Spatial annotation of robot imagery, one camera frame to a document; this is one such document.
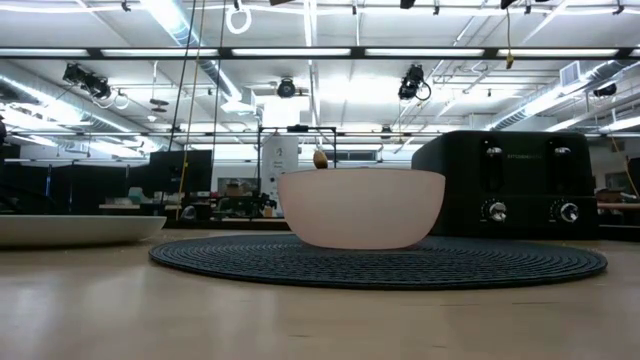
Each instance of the black rug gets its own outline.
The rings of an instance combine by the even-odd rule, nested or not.
[[[530,286],[599,274],[607,259],[571,247],[429,237],[401,250],[334,250],[295,235],[183,240],[149,252],[160,264],[218,278],[298,286],[437,290]]]

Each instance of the ceiling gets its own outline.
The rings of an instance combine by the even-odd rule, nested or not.
[[[187,19],[192,15],[193,3],[185,0],[181,4]],[[354,16],[351,12],[351,0],[317,0],[317,21],[314,21],[312,45],[506,46],[508,27],[513,46],[635,47],[640,44],[640,34],[637,32],[640,0],[622,1],[626,10],[619,15],[610,13],[617,7],[615,1],[534,2],[534,11],[528,15],[524,14],[525,1],[519,1],[511,9],[509,26],[504,11],[497,11],[499,1],[496,0],[441,0],[439,3],[440,15],[433,16],[431,1],[418,0],[413,9],[401,10],[397,0],[357,0],[359,15]],[[128,4],[133,9],[131,12],[118,10],[120,1],[109,0],[0,1],[0,12],[3,13],[0,46],[176,46],[171,36],[143,4],[138,1],[129,1]],[[304,3],[301,0],[276,7],[270,7],[268,1],[245,0],[243,6],[251,7],[252,22],[242,34],[230,32],[225,24],[220,6],[225,4],[231,5],[232,2],[195,2],[198,10],[194,14],[194,29],[200,29],[202,18],[203,45],[308,45],[308,40],[305,40]],[[199,9],[203,6],[206,10],[201,17]],[[7,11],[9,7],[13,7],[13,11]],[[82,8],[113,10],[65,13]],[[242,17],[242,14],[233,16],[236,27],[242,25]],[[34,78],[59,86],[60,91],[68,86],[62,81],[62,74],[70,61],[10,62],[13,66],[28,71]],[[431,99],[419,107],[415,106],[416,102],[401,103],[397,96],[400,79],[409,66],[415,63],[420,63],[425,74],[430,75],[428,82],[432,86]],[[507,70],[504,61],[444,61],[439,64],[433,60],[417,62],[411,59],[314,60],[313,70],[317,73],[314,94],[319,99],[317,122],[346,131],[364,132],[379,131],[382,125],[393,125],[393,129],[397,131],[483,128],[495,114],[516,106],[535,91],[557,81],[559,70],[569,63],[570,61],[516,59],[513,68]],[[193,123],[212,123],[217,119],[219,123],[228,124],[226,128],[220,128],[221,131],[256,128],[257,120],[253,114],[242,115],[220,110],[225,100],[221,96],[215,96],[216,86],[202,70],[195,76],[197,65],[194,62],[188,62],[185,66],[180,102],[177,98],[183,72],[182,61],[158,63],[155,89],[154,64],[151,61],[79,61],[79,64],[86,70],[107,77],[114,89],[119,89],[128,96],[130,103],[125,109],[112,106],[107,111],[141,128],[163,131],[169,129],[174,121],[176,104],[177,125],[186,123],[191,117]],[[300,121],[311,123],[307,95],[307,89],[311,87],[310,69],[306,60],[224,60],[221,61],[220,68],[238,89],[254,90],[259,104],[274,98],[274,84],[282,77],[293,78],[297,87],[305,89]],[[636,94],[636,88],[640,84],[637,70],[623,75],[616,79],[617,99]],[[153,97],[169,102],[168,111],[154,122],[148,119],[152,108],[149,103],[152,91]],[[87,107],[95,106],[84,91],[72,88],[70,92],[87,100]],[[193,94],[195,102],[191,106]],[[593,98],[586,101],[585,98],[584,94],[574,94],[568,101],[544,109],[538,115],[540,118],[551,118],[555,123],[616,100]],[[544,130],[548,124],[548,121],[531,121],[527,129]],[[401,143],[405,139],[394,140]],[[177,141],[184,143],[183,138]],[[210,143],[211,139],[197,137],[191,141]],[[220,142],[240,141],[228,137]]]

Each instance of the hanging cable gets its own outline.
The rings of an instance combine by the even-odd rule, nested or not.
[[[511,54],[511,14],[509,14],[509,8],[507,7],[507,70],[511,69],[513,66],[513,62],[515,61],[513,55]]]
[[[202,29],[204,27],[204,2],[202,3],[202,18],[200,19],[200,39],[202,39]],[[223,13],[222,13],[222,18],[224,19],[225,17],[225,13],[223,9]],[[222,47],[223,44],[223,40],[224,40],[224,21],[222,22],[222,28],[220,29],[220,47]],[[198,41],[198,52],[196,54],[196,62],[198,61],[198,59],[200,58],[200,41]],[[220,67],[222,65],[221,62],[218,62],[218,67]],[[196,90],[196,81],[197,81],[197,76],[198,76],[198,67],[196,67],[195,70],[195,74],[194,74],[194,79],[193,79],[193,95],[195,95],[195,90]],[[218,76],[216,79],[216,84],[220,83],[220,71],[218,71]],[[213,166],[215,165],[215,154],[216,154],[216,136],[217,136],[217,129],[218,129],[218,99],[219,99],[219,93],[220,93],[220,87],[216,86],[216,94],[215,94],[215,105],[214,105],[214,109],[215,109],[215,114],[214,114],[214,120],[213,120],[213,149],[212,149],[212,156],[211,156],[211,168],[213,169]],[[185,151],[184,151],[184,158],[183,158],[183,162],[182,162],[182,174],[180,176],[180,187],[179,187],[179,194],[182,193],[182,188],[184,186],[184,178],[185,178],[185,174],[186,174],[186,169],[189,166],[189,159],[188,159],[188,154],[187,154],[187,150],[186,148],[189,146],[189,137],[191,134],[191,120],[192,120],[192,115],[193,115],[193,104],[195,102],[195,96],[191,97],[191,109],[189,111],[189,121],[188,121],[188,127],[187,127],[187,139],[186,139],[186,143],[185,143]]]
[[[187,68],[187,61],[189,59],[189,48],[191,45],[191,37],[193,36],[193,31],[192,31],[193,21],[196,16],[196,10],[195,10],[196,0],[193,0],[192,6],[193,6],[193,11],[191,12],[191,21],[189,22],[189,36],[187,36],[187,46],[185,47],[184,57],[182,59],[182,72],[180,74],[180,83],[178,84],[178,96],[176,98],[176,109],[175,109],[175,112],[173,113],[173,122],[171,123],[171,134],[169,136],[169,149],[167,151],[171,151],[171,146],[173,145],[173,139],[175,138],[175,134],[176,134],[176,123],[178,122],[178,109],[180,107],[180,96],[182,95],[182,86],[184,85],[184,72]],[[164,206],[164,193],[165,192],[162,191],[162,195],[160,196],[161,207]]]
[[[201,42],[202,42],[202,29],[204,28],[204,1],[202,2],[202,15],[200,17],[200,30],[198,31],[198,34],[200,35],[198,37],[198,51],[196,53],[196,64],[198,63],[198,60],[200,60],[200,49],[201,49]],[[198,69],[200,67],[196,66],[196,69],[193,73],[193,88],[191,90],[191,105],[189,107],[189,120],[187,121],[187,138],[185,140],[184,143],[184,157],[182,159],[182,174],[180,174],[180,186],[178,188],[178,194],[182,194],[182,188],[184,186],[184,176],[187,173],[187,168],[189,167],[189,159],[188,159],[188,150],[189,150],[189,139],[191,137],[191,120],[193,119],[193,104],[196,102],[196,85],[198,82]],[[176,220],[178,220],[178,214],[180,213],[180,211],[176,211]]]

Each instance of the spotlight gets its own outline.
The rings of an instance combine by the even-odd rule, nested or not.
[[[391,126],[389,126],[389,125],[383,125],[383,126],[382,126],[382,130],[381,130],[380,132],[383,132],[383,133],[385,133],[385,132],[386,132],[386,133],[390,133],[390,132],[391,132]],[[380,139],[381,139],[381,140],[389,140],[389,139],[391,139],[391,136],[380,136]]]
[[[91,97],[99,100],[105,100],[111,96],[111,87],[107,78],[97,77],[93,73],[84,71],[78,64],[67,64],[62,80],[72,85],[79,85]]]
[[[296,94],[296,86],[293,85],[293,79],[284,78],[278,85],[278,96],[283,99],[292,98]]]
[[[614,95],[617,91],[618,87],[615,83],[613,83],[600,89],[593,90],[593,95],[595,95],[596,97],[611,96]]]
[[[425,98],[420,98],[418,97],[418,91],[423,86],[429,90],[429,95]],[[398,97],[400,100],[411,100],[415,97],[421,101],[426,101],[431,97],[431,87],[424,81],[422,65],[411,65],[405,77],[402,78]]]
[[[416,0],[400,0],[400,9],[411,9]]]

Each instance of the rope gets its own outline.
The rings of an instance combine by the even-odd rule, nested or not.
[[[198,34],[200,34],[200,37],[198,38],[198,52],[196,53],[196,64],[198,63],[198,60],[200,60],[200,49],[202,48],[202,29],[204,28],[204,5],[205,2],[202,2],[202,16],[200,18],[200,30],[198,31]],[[182,194],[182,188],[184,186],[184,176],[187,172],[187,167],[189,166],[189,161],[188,161],[188,150],[189,150],[189,139],[191,137],[191,120],[193,118],[193,104],[196,102],[196,83],[198,81],[198,69],[200,68],[200,66],[196,66],[196,69],[193,73],[193,88],[191,90],[191,104],[190,104],[190,108],[189,108],[189,121],[187,122],[187,139],[185,141],[184,144],[184,158],[182,160],[182,174],[180,175],[180,187],[178,188],[178,194]],[[180,211],[176,211],[176,220],[178,220],[178,214],[180,213]]]

